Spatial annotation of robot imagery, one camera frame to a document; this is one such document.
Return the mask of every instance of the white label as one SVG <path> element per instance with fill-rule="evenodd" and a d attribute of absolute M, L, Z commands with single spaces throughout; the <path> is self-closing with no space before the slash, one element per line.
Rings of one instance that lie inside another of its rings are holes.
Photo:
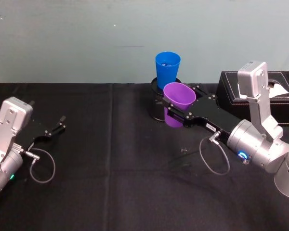
<path fill-rule="evenodd" d="M 213 127 L 212 125 L 210 125 L 210 124 L 207 123 L 206 127 L 207 127 L 208 129 L 211 129 L 212 131 L 216 132 L 216 128 Z"/>

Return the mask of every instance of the blue cup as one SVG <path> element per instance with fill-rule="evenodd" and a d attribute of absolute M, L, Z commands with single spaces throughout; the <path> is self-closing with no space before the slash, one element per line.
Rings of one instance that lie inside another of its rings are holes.
<path fill-rule="evenodd" d="M 179 70 L 181 58 L 178 54 L 165 51 L 155 57 L 156 74 L 158 77 L 158 87 L 164 87 L 175 82 Z"/>

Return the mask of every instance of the black tissue box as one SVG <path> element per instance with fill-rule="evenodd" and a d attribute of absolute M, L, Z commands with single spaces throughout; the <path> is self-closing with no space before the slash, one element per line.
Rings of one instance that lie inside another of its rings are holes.
<path fill-rule="evenodd" d="M 269 85 L 280 84 L 289 92 L 289 71 L 268 71 Z M 238 90 L 237 72 L 223 71 L 216 91 L 218 105 L 240 119 L 250 121 L 250 108 L 246 99 L 241 99 Z M 282 126 L 289 126 L 289 93 L 270 98 L 271 115 Z"/>

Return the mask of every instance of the blue led light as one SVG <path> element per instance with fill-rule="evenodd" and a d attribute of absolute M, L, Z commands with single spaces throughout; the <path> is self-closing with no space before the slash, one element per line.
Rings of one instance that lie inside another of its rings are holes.
<path fill-rule="evenodd" d="M 244 152 L 239 152 L 237 155 L 241 157 L 242 159 L 246 159 L 246 160 L 248 159 L 247 155 Z"/>

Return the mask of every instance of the light blue wall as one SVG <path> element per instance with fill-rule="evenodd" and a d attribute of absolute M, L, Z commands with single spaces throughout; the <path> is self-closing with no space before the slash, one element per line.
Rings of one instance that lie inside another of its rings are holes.
<path fill-rule="evenodd" d="M 165 50 L 186 82 L 288 70 L 289 0 L 0 0 L 0 82 L 150 82 Z"/>

